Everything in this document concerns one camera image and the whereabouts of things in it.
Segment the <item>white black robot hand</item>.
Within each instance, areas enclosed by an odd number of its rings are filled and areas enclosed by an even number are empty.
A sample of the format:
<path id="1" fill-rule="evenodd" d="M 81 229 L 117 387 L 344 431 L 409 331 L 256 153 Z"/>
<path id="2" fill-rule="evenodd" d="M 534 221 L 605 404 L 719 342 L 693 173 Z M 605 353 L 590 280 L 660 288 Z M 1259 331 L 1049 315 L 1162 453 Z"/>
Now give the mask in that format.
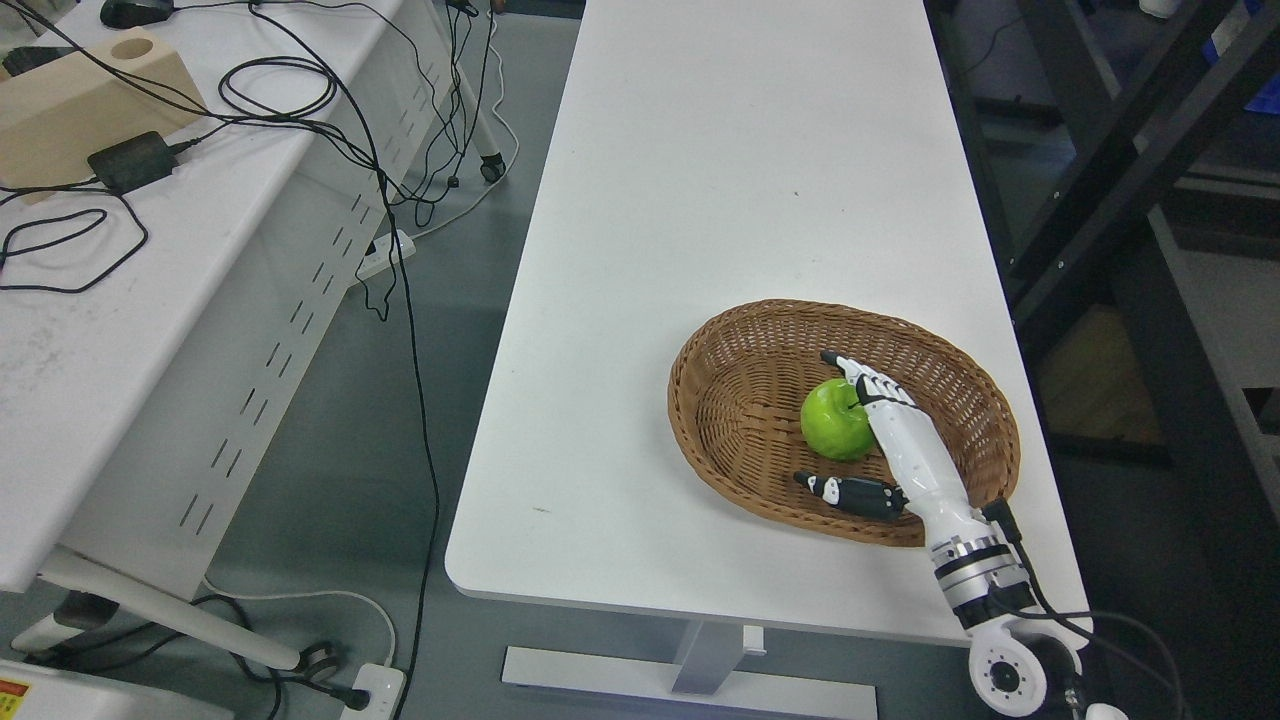
<path id="1" fill-rule="evenodd" d="M 795 471 L 794 479 L 829 506 L 858 516 L 890 521 L 904 510 L 915 514 L 932 552 L 946 553 L 952 546 L 959 556 L 996 546 L 998 538 L 977 516 L 934 423 L 905 388 L 836 351 L 823 350 L 820 359 L 844 370 L 852 383 L 899 484 L 892 489 L 883 482 L 813 471 Z"/>

